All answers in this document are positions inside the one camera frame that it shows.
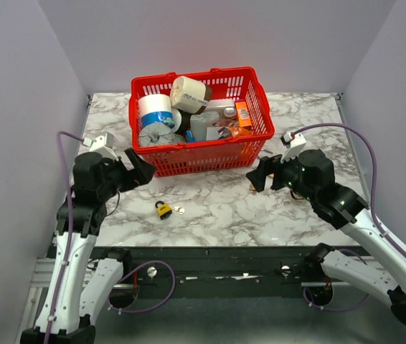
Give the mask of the yellow padlock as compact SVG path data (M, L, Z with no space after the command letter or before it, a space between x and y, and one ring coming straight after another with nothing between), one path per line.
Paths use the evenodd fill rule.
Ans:
M171 216L173 209L167 203L163 201L157 201L155 203L156 212L159 215L160 220L167 219Z

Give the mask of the small silver keys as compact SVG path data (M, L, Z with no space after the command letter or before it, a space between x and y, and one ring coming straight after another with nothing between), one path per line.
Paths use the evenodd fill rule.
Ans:
M172 210L181 215L185 213L185 209L180 206L173 206Z

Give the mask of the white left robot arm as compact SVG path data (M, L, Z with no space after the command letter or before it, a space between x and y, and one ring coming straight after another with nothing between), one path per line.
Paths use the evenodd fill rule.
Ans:
M112 249L94 276L85 279L107 216L107 201L148 184L156 172L133 149L127 149L126 155L132 169L121 158L99 152L75 158L74 184L57 212L57 251L49 290L34 327L21 334L21 343L93 343L96 320L114 284L131 278L130 253Z

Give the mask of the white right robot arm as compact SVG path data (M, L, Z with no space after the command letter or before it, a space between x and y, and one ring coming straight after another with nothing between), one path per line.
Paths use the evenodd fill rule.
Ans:
M289 161L281 155L261 158L246 176L261 192L269 175L273 190L289 188L307 200L320 219L359 243L384 268L379 271L319 244L303 263L305 276L313 281L333 277L353 285L389 306L406 326L406 244L382 227L357 192L335 181L333 162L321 150L305 150Z

